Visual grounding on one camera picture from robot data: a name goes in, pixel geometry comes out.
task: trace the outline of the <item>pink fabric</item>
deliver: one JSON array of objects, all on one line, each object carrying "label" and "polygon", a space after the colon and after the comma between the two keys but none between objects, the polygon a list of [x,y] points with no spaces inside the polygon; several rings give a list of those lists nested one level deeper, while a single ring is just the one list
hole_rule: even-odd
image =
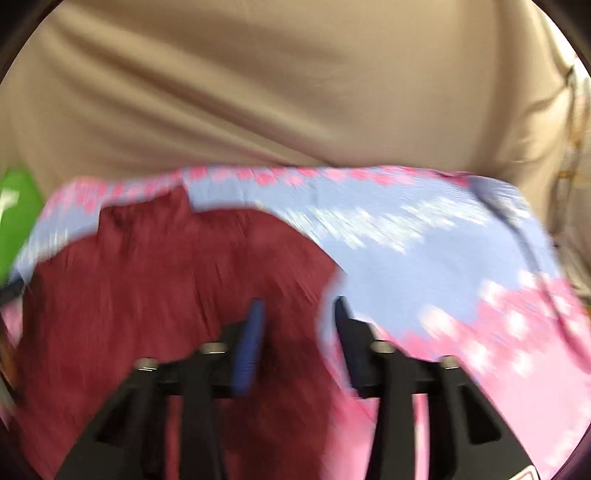
[{"label": "pink fabric", "polygon": [[[495,293],[478,305],[479,316],[471,326],[438,312],[433,316],[437,321],[426,326],[428,337],[407,335],[397,339],[377,325],[383,339],[396,343],[411,356],[431,360],[456,355],[471,359],[465,367],[484,392],[494,397],[495,407],[520,441],[527,444],[541,479],[550,479],[558,471],[591,423],[591,380],[581,370],[579,356],[564,348],[564,343],[571,341],[569,336],[581,349],[591,351],[589,318],[565,280],[547,281],[547,288],[561,308],[565,325],[555,324],[550,304],[534,286],[514,291],[492,288]],[[527,305],[539,302],[543,303],[545,314],[532,315]],[[367,317],[357,317],[373,323]],[[331,372],[346,391],[345,366],[338,344],[334,345],[330,359]],[[565,371],[565,365],[572,368]],[[547,376],[561,378],[560,388],[550,389],[543,396],[531,394],[539,391],[538,385]],[[325,478],[363,478],[361,472],[367,467],[377,408],[375,400],[359,401],[347,394],[340,398],[333,418]],[[540,421],[528,421],[531,417],[524,417],[524,410],[536,412]],[[422,395],[415,398],[415,432],[415,478],[426,480],[428,407]],[[549,436],[556,439],[550,448]]]},{"label": "pink fabric", "polygon": [[[78,178],[65,188],[58,190],[49,198],[41,214],[41,218],[51,215],[56,208],[67,210],[72,206],[83,207],[91,213],[105,202],[113,200],[137,201],[138,196],[153,196],[163,194],[172,186],[179,184],[184,170],[176,170],[170,174],[146,179],[142,183],[128,188],[124,182],[109,189],[109,183],[98,179]],[[222,183],[229,178],[240,181],[255,180],[261,187],[282,183],[291,187],[300,187],[307,179],[323,176],[337,183],[351,177],[356,180],[372,181],[384,187],[396,184],[412,185],[416,178],[445,179],[455,185],[466,187],[468,174],[463,172],[442,173],[426,168],[411,168],[400,166],[383,166],[372,168],[215,168],[193,167],[189,169],[188,178],[195,181],[211,175],[216,182]]]}]

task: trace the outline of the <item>light blue fabric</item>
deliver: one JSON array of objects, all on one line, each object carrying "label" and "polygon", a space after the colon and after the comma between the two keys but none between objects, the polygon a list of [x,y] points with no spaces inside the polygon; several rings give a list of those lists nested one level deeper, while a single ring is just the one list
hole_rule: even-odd
[{"label": "light blue fabric", "polygon": [[[149,199],[178,183],[186,185],[197,210],[264,208],[310,236],[346,273],[335,294],[345,295],[354,312],[394,336],[423,335],[419,312],[425,305],[436,305],[470,324],[484,281],[518,288],[518,273],[532,265],[510,222],[535,254],[540,270],[551,278],[558,275],[547,235],[520,192],[497,180],[392,168],[340,170],[339,176],[335,169],[321,169],[313,177],[298,169],[279,174],[253,169],[245,180],[237,171],[210,168],[191,179],[191,170],[186,170],[123,186],[74,183],[50,201],[13,276],[29,279],[39,258],[96,231],[101,204]],[[356,171],[368,178],[354,178]]]}]

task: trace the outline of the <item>laundry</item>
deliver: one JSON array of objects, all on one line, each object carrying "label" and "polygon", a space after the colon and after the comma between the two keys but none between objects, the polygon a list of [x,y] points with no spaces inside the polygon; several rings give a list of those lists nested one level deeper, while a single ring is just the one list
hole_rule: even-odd
[{"label": "laundry", "polygon": [[[17,349],[22,401],[11,431],[53,479],[134,361],[184,358],[265,300],[250,395],[220,405],[233,480],[319,479],[337,389],[317,345],[323,293],[339,268],[314,242],[253,209],[194,213],[182,187],[111,206],[96,235],[38,265]],[[167,479],[178,478],[181,405],[170,404]]]}]

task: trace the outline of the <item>folded clothing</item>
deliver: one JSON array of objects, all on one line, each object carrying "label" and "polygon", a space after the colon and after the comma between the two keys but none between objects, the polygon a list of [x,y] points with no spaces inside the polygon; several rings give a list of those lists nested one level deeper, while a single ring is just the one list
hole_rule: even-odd
[{"label": "folded clothing", "polygon": [[[283,219],[346,273],[327,298],[346,296],[356,318],[412,356],[456,355],[541,479],[583,438],[591,423],[589,319],[522,195],[497,180],[402,167],[199,167],[124,183],[81,179],[49,200],[14,274],[30,278],[41,259],[96,232],[102,205],[179,184],[194,209],[246,205]],[[18,305],[11,310],[5,319],[18,339]],[[321,350],[341,391],[323,478],[362,480],[376,402],[350,393],[330,302],[319,316]],[[418,478],[426,478],[427,409],[424,399],[415,403]]]},{"label": "folded clothing", "polygon": [[[230,477],[319,479],[335,389],[316,319],[337,271],[272,215],[193,213],[182,187],[107,207],[98,233],[40,264],[25,294],[13,425],[21,450],[51,480],[138,358],[184,358],[261,298],[267,324],[254,387],[222,408]],[[168,479],[178,478],[179,414],[173,401]]]}]

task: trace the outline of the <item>maroon fabric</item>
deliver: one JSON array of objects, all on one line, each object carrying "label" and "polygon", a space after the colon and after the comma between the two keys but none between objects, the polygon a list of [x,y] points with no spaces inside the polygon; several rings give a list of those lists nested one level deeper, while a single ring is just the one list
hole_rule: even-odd
[{"label": "maroon fabric", "polygon": [[[96,235],[40,264],[17,351],[20,448],[53,478],[86,423],[143,356],[172,361],[267,305],[252,394],[223,406],[230,477],[320,477],[333,392],[316,317],[335,263],[279,219],[250,209],[193,213],[182,187],[101,211]],[[167,478],[177,478],[171,408]]]}]

